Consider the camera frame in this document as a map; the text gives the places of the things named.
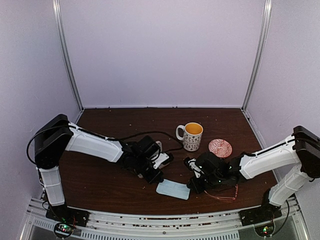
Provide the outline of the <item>light blue cleaning cloth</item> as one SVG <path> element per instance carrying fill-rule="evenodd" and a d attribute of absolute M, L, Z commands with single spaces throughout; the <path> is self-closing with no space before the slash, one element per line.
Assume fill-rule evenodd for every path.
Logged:
<path fill-rule="evenodd" d="M 190 189 L 186 184 L 164 179 L 156 188 L 156 192 L 160 195 L 165 195 L 177 199 L 188 200 Z"/>

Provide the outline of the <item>rose gold wire glasses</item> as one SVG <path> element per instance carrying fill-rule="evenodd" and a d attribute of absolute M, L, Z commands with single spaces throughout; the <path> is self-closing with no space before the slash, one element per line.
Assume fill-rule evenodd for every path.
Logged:
<path fill-rule="evenodd" d="M 219 180 L 215 184 L 207 183 L 204 193 L 214 200 L 233 202 L 238 197 L 239 185 Z"/>

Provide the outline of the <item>pink glasses case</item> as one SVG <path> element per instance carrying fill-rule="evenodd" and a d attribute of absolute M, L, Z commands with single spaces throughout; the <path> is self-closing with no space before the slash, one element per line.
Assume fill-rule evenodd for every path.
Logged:
<path fill-rule="evenodd" d="M 140 169 L 134 170 L 139 178 L 144 178 L 147 182 L 155 181 L 161 173 L 161 169 L 166 167 L 174 160 L 172 153 L 162 152 L 162 143 L 160 141 L 153 142 L 145 150 L 146 164 Z"/>

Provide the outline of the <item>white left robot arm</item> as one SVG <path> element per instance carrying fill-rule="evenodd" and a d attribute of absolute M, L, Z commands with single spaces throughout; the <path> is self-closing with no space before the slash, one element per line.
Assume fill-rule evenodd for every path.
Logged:
<path fill-rule="evenodd" d="M 38 130 L 30 139 L 34 144 L 34 158 L 52 213 L 61 222 L 72 218 L 72 211 L 65 206 L 65 197 L 59 172 L 59 161 L 65 151 L 79 152 L 119 164 L 133 170 L 149 184 L 163 181 L 160 168 L 169 159 L 162 152 L 160 143 L 145 136 L 139 142 L 103 136 L 70 122 L 59 114 Z"/>

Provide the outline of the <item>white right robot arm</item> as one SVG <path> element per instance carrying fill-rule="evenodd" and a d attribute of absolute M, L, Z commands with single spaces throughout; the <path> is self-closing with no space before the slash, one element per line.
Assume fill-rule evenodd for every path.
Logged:
<path fill-rule="evenodd" d="M 187 187 L 197 194 L 221 185 L 236 186 L 242 180 L 292 165 L 285 177 L 266 191 L 263 205 L 256 210 L 258 219 L 266 221 L 306 182 L 319 178 L 320 138 L 299 125 L 292 135 L 260 151 L 243 152 L 229 161 L 207 151 L 197 158 L 187 157 L 184 164 L 194 173 Z"/>

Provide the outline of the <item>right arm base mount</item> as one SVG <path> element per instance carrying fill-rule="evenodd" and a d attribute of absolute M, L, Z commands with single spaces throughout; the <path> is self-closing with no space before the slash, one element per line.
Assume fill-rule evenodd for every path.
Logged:
<path fill-rule="evenodd" d="M 282 216 L 279 207 L 254 207 L 241 210 L 239 217 L 242 226 L 254 226 L 254 231 L 259 237 L 271 237 L 276 231 L 275 219 Z"/>

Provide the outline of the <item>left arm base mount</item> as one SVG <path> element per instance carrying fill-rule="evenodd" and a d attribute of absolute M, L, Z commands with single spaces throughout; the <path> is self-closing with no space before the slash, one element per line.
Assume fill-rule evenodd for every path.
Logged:
<path fill-rule="evenodd" d="M 68 209 L 68 216 L 57 217 L 52 210 L 47 210 L 45 217 L 56 221 L 53 233 L 60 239 L 70 237 L 77 227 L 85 227 L 89 220 L 90 213 L 85 210 Z"/>

